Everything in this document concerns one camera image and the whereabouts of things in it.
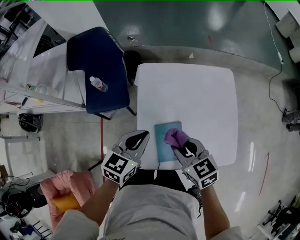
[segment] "white table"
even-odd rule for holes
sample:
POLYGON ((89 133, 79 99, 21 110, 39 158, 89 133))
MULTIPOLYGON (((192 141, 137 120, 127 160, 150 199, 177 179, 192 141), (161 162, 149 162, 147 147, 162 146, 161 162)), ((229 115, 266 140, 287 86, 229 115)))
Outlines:
MULTIPOLYGON (((21 103, 25 96, 23 89, 20 90, 19 87, 25 87, 26 84, 33 86, 44 84, 56 89, 58 92, 57 97, 60 100, 81 104, 83 99, 79 93, 79 88, 82 89, 82 95, 85 98, 84 72, 67 71, 66 43, 33 57, 46 26, 47 23, 43 19, 37 21, 12 44, 0 60, 0 79, 7 80, 7 85, 1 86, 1 89, 7 90, 5 99, 8 102, 21 103), (79 86, 75 83, 75 75, 79 79, 79 86)), ((1 103, 0 113, 28 113, 29 109, 31 113, 85 111, 84 108, 78 108, 78 106, 65 105, 66 102, 54 104, 49 101, 39 102, 29 98, 21 109, 1 103)))
POLYGON ((40 141, 39 137, 28 137, 28 136, 0 136, 0 158, 1 163, 4 164, 8 171, 9 176, 14 176, 13 169, 10 163, 8 145, 11 143, 24 143, 40 141))
MULTIPOLYGON (((154 125, 182 122, 182 130, 200 140, 218 166, 236 159, 238 106, 231 70, 220 67, 145 63, 138 67, 137 130, 150 139, 141 158, 143 169, 157 169, 154 125)), ((159 169, 180 169, 179 161, 163 162, 159 169)))

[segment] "person's arm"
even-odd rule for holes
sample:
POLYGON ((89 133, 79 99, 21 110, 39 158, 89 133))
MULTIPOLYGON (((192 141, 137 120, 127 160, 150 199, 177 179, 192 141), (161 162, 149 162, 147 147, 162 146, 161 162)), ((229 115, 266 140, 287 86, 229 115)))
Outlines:
POLYGON ((207 240, 230 228, 230 223, 225 214, 216 191, 212 185, 201 190, 204 229, 207 240))
POLYGON ((118 183, 106 179, 105 183, 86 201, 79 211, 100 226, 118 187, 118 183))

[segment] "water bottle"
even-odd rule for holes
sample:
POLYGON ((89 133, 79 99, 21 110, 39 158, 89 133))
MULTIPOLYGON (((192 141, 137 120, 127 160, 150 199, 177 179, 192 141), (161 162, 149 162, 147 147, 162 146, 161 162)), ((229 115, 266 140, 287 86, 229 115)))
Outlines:
POLYGON ((108 86, 97 77, 90 77, 90 83, 102 92, 106 92, 108 86))

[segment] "wire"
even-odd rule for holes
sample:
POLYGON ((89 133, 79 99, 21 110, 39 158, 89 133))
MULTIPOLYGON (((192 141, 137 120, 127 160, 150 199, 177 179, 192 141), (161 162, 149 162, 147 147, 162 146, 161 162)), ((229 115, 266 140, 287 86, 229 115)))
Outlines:
MULTIPOLYGON (((266 15, 266 20, 267 20, 267 22, 268 22, 268 25, 269 25, 269 28, 270 28, 270 31, 271 31, 271 36, 272 36, 272 39, 273 39, 273 43, 274 43, 274 46, 275 46, 276 51, 277 51, 277 53, 278 53, 278 57, 279 57, 279 61, 280 61, 280 72, 279 72, 278 74, 272 76, 272 77, 270 78, 270 81, 269 81, 269 98, 270 98, 272 101, 274 101, 274 102, 276 103, 277 108, 279 109, 279 111, 280 111, 282 114, 284 114, 284 112, 280 109, 280 107, 279 107, 278 103, 276 102, 276 100, 273 99, 273 98, 271 98, 271 96, 270 96, 270 93, 271 93, 271 81, 272 81, 272 79, 273 79, 274 77, 276 77, 276 76, 278 76, 279 74, 282 73, 282 64, 283 64, 283 61, 282 61, 282 59, 281 59, 280 52, 278 51, 278 48, 277 48, 277 46, 276 46, 276 43, 275 43, 275 40, 274 40, 274 37, 273 37, 273 33, 272 33, 272 28, 271 28, 271 25, 270 25, 269 20, 268 20, 268 15, 267 15, 267 10, 266 10, 266 1, 264 2, 264 13, 265 13, 265 15, 266 15)), ((290 113, 290 112, 294 111, 295 109, 297 109, 297 107, 295 107, 294 109, 292 109, 292 110, 290 110, 290 111, 286 110, 286 112, 287 112, 287 113, 290 113)))
POLYGON ((272 76, 272 77, 270 78, 270 81, 269 81, 269 98, 270 98, 272 101, 274 101, 274 102, 276 103, 277 108, 278 108, 279 111, 283 114, 283 111, 281 111, 281 109, 280 109, 278 103, 276 102, 276 100, 274 100, 274 99, 271 98, 271 96, 270 96, 270 94, 271 94, 271 81, 272 81, 272 79, 273 79, 274 77, 276 77, 276 76, 278 76, 279 74, 281 74, 281 72, 282 72, 282 65, 280 64, 280 72, 279 72, 278 74, 272 76))
POLYGON ((26 186, 26 185, 29 184, 29 181, 30 181, 29 178, 26 178, 26 179, 28 180, 28 182, 27 182, 26 184, 23 184, 23 183, 25 182, 24 179, 21 179, 21 178, 19 178, 19 177, 15 177, 15 176, 8 176, 8 178, 18 178, 18 179, 22 180, 22 182, 21 182, 21 183, 16 183, 16 182, 13 182, 13 181, 12 181, 12 182, 9 184, 8 189, 6 190, 6 192, 8 192, 8 191, 10 190, 11 186, 13 186, 13 185, 16 185, 16 186, 26 186))
POLYGON ((279 52, 278 49, 277 49, 277 46, 276 46, 276 44, 275 44, 275 41, 274 41, 274 37, 273 37, 273 34, 272 34, 272 28, 271 28, 271 25, 270 25, 269 20, 268 20, 268 15, 267 15, 267 10, 266 10, 266 1, 264 2, 264 13, 266 14, 266 17, 267 17, 267 22, 268 22, 269 27, 270 27, 271 36, 272 36, 272 39, 273 39, 274 46, 276 47, 277 52, 279 52))

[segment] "purple cloth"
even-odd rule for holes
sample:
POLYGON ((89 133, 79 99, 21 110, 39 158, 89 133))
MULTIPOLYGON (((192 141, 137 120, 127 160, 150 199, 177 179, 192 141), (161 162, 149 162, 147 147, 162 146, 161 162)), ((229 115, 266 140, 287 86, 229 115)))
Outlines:
POLYGON ((188 135, 185 132, 177 128, 171 128, 165 134, 164 142, 166 144, 171 145, 172 148, 182 148, 183 145, 187 142, 187 140, 188 135))

